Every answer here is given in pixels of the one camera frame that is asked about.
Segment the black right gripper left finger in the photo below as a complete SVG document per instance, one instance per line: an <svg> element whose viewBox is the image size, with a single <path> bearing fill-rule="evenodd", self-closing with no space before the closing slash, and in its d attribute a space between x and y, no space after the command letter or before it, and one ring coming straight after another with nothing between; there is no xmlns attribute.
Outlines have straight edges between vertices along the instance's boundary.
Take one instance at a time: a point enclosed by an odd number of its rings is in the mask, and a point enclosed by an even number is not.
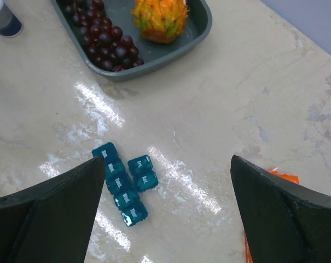
<svg viewBox="0 0 331 263"><path fill-rule="evenodd" d="M0 197L0 262L84 262L104 176L95 157Z"/></svg>

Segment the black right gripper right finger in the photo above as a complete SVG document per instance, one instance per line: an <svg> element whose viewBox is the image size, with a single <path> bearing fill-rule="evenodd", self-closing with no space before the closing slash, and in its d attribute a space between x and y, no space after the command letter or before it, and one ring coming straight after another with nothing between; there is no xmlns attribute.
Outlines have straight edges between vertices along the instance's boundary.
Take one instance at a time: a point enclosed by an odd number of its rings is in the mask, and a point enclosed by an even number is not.
<svg viewBox="0 0 331 263"><path fill-rule="evenodd" d="M253 262L331 262L331 196L237 155L230 174Z"/></svg>

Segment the teal five-day pill organizer strip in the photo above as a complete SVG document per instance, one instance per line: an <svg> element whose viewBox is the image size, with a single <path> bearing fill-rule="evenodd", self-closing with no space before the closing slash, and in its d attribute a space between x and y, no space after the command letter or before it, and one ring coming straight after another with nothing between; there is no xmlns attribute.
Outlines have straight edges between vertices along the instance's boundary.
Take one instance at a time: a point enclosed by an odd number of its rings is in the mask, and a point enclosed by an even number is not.
<svg viewBox="0 0 331 263"><path fill-rule="evenodd" d="M131 227L146 219L148 212L133 187L133 182L114 144L108 142L99 146L92 150L92 155L104 160L104 180L125 225Z"/></svg>

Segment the teal two-day pill organizer piece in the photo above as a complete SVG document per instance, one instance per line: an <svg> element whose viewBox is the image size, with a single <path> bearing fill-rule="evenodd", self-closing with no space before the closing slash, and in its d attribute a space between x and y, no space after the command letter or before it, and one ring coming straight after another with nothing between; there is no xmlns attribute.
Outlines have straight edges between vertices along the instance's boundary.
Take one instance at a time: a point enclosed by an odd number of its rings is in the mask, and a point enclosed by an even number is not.
<svg viewBox="0 0 331 263"><path fill-rule="evenodd" d="M148 155L143 155L127 162L129 172L133 177L133 184L138 192L158 186L158 178L153 171L153 164Z"/></svg>

